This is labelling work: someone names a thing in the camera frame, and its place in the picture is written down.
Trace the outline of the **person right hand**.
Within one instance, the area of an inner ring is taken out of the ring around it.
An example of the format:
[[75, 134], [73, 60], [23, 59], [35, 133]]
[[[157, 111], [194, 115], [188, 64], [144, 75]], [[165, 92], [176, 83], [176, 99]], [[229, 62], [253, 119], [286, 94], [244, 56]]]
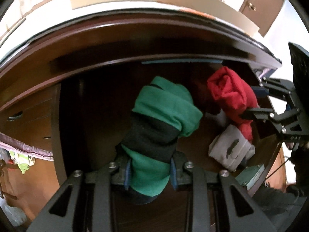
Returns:
[[298, 148], [308, 149], [309, 142], [285, 142], [286, 147], [291, 151], [296, 151]]

